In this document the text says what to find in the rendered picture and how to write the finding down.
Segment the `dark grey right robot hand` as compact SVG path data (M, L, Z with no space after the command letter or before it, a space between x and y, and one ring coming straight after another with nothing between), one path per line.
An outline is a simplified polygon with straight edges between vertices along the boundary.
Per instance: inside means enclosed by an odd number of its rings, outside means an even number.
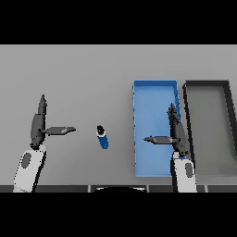
M143 139L152 144L171 144L179 157L185 157L189 154L185 131L179 120L178 110L173 103L168 108L168 121L170 126L170 136L148 136Z

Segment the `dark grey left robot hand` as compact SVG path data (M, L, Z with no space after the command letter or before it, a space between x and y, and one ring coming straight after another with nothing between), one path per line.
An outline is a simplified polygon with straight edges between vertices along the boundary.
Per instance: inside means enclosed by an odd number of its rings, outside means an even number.
M46 127L46 110L47 102L45 95L41 96L37 112L34 114L31 121L31 143L30 147L33 150L39 150L43 144L45 136L66 135L76 130L75 127Z

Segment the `blue bin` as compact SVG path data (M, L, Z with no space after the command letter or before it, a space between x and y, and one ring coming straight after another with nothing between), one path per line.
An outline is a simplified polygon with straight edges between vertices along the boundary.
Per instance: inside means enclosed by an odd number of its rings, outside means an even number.
M170 177L171 144L152 144L149 136L170 136L168 108L174 104L181 119L180 96L176 80L134 80L133 142L136 178Z

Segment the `dark grey bin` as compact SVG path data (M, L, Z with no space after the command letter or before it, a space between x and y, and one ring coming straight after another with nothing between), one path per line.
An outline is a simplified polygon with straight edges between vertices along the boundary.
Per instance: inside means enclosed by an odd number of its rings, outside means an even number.
M237 176L237 114L230 82L186 81L182 89L197 175Z

